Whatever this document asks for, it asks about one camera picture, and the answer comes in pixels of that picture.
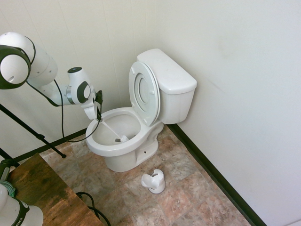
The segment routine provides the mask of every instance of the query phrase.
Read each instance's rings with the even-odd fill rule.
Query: floor tile
[[[119,190],[130,210],[135,210],[152,199],[151,192],[141,185],[141,176],[125,183]]]
[[[179,186],[165,189],[161,194],[158,194],[157,201],[170,222],[174,222],[193,208],[186,194]]]
[[[166,161],[181,152],[182,149],[170,138],[170,136],[166,136],[159,140],[157,155],[162,161]]]
[[[208,226],[228,226],[235,218],[221,199],[212,195],[195,208]]]
[[[193,208],[188,213],[177,219],[172,226],[206,226],[205,222]]]
[[[237,219],[235,219],[231,222],[231,224],[229,224],[229,226],[242,226],[242,224]]]
[[[110,170],[85,141],[57,146],[65,159],[52,149],[41,156],[74,192],[91,194],[112,226],[250,226],[166,125],[158,141],[154,156],[122,173]],[[154,169],[164,173],[166,187],[160,194],[141,185],[142,175]],[[87,196],[82,200],[92,205]]]
[[[74,156],[73,149],[71,145],[65,145],[63,148],[58,149],[60,152],[66,155],[66,158],[62,158],[58,153],[52,149],[48,149],[43,153],[48,158],[49,166],[56,171],[62,165],[74,162],[76,157]]]
[[[83,182],[87,188],[83,192],[87,192],[93,197],[102,197],[116,189],[108,169],[100,170],[85,177]]]
[[[126,182],[136,178],[141,174],[140,166],[137,166],[129,171],[126,172],[115,172],[110,170],[112,178],[114,179],[117,186],[121,186]]]
[[[242,226],[251,226],[242,214],[237,217],[237,220],[242,224]]]
[[[203,202],[214,194],[214,191],[212,191],[210,185],[199,171],[195,171],[190,176],[181,180],[179,185],[193,205]]]
[[[106,170],[109,174],[108,167],[105,164],[104,158],[93,152],[85,154],[77,158],[79,168],[82,171],[83,175],[91,175],[95,172]]]
[[[95,207],[108,218],[112,225],[118,223],[129,213],[118,189],[95,200]]]
[[[85,140],[76,143],[71,143],[71,147],[76,158],[79,158],[91,152]]]
[[[154,154],[148,160],[146,160],[140,164],[141,172],[143,174],[144,173],[148,174],[150,170],[155,169],[161,163],[162,163],[162,160],[160,159],[160,157],[157,154]]]
[[[197,170],[184,153],[177,154],[170,158],[166,162],[166,167],[176,181],[184,179]]]
[[[172,135],[172,131],[168,128],[167,125],[164,125],[163,130],[158,134],[157,140],[161,140],[168,135]]]
[[[77,162],[69,162],[57,168],[55,172],[71,189],[77,187],[83,180]]]
[[[122,218],[115,226],[134,226],[134,223],[129,215]]]
[[[169,222],[158,203],[154,200],[147,202],[131,213],[135,226],[168,226]]]

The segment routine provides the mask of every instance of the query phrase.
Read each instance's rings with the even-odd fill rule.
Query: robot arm
[[[97,118],[96,92],[84,69],[68,71],[69,85],[54,82],[57,64],[29,38],[15,32],[0,36],[0,89],[14,89],[27,82],[54,106],[81,105],[89,119]]]

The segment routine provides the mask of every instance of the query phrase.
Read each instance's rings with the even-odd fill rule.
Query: toilet seat
[[[160,92],[151,69],[142,62],[133,63],[129,73],[129,92],[132,107],[145,125],[150,126],[160,113]]]

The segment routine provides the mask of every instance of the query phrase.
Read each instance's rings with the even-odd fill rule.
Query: toilet base
[[[104,157],[109,169],[115,172],[125,172],[140,165],[152,157],[158,150],[158,133],[163,129],[163,123],[159,123],[150,133],[148,138],[137,149],[123,155]]]
[[[125,172],[152,157],[157,152],[158,146],[158,141],[154,140],[148,147],[138,148],[135,151],[120,156],[105,157],[105,163],[112,171]]]

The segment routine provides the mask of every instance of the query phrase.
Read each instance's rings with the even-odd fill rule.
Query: wooden table
[[[39,154],[13,170],[8,181],[17,199],[41,208],[43,226],[104,225]]]

